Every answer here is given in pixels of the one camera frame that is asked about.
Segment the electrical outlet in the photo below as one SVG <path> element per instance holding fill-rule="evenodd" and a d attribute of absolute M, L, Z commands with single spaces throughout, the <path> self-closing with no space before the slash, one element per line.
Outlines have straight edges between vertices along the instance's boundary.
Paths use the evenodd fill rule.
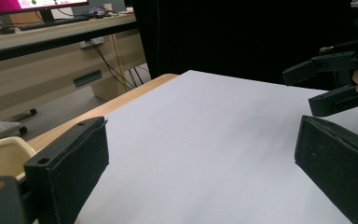
<path fill-rule="evenodd" d="M 95 45 L 98 45 L 98 44 L 102 44 L 103 43 L 103 36 L 100 36 L 100 37 L 96 37 L 96 38 L 92 38 L 91 41 L 95 44 Z M 91 47 L 91 41 L 82 41 L 82 42 L 79 42 L 79 47 L 81 49 L 84 49 L 84 48 L 87 48 L 87 47 Z"/>

